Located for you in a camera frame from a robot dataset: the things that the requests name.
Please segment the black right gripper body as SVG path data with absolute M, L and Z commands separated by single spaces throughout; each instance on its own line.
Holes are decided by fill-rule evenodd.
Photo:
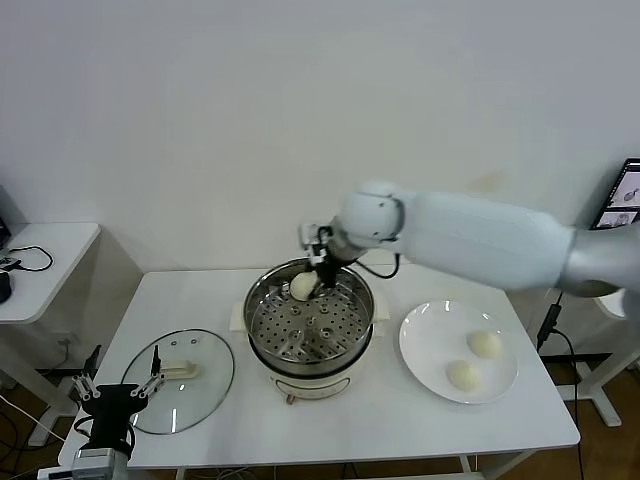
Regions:
M 334 288 L 337 284 L 338 273 L 343 268 L 344 263 L 333 257 L 325 257 L 324 260 L 315 266 L 318 279 L 325 288 Z

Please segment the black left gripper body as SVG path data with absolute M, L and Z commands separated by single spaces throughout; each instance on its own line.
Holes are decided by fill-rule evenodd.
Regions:
M 85 413 L 92 419 L 90 445 L 128 445 L 131 418 L 148 405 L 148 396 L 135 384 L 111 384 L 97 387 L 98 396 L 82 399 Z

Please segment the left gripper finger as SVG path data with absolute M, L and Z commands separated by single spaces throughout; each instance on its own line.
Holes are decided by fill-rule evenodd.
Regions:
M 133 398 L 151 398 L 164 384 L 165 375 L 161 370 L 161 359 L 159 357 L 159 347 L 154 346 L 151 370 L 149 378 L 137 388 L 131 391 L 130 396 Z
M 86 358 L 80 374 L 72 377 L 74 388 L 81 400 L 91 400 L 100 397 L 100 392 L 94 383 L 99 354 L 100 346 L 97 345 Z

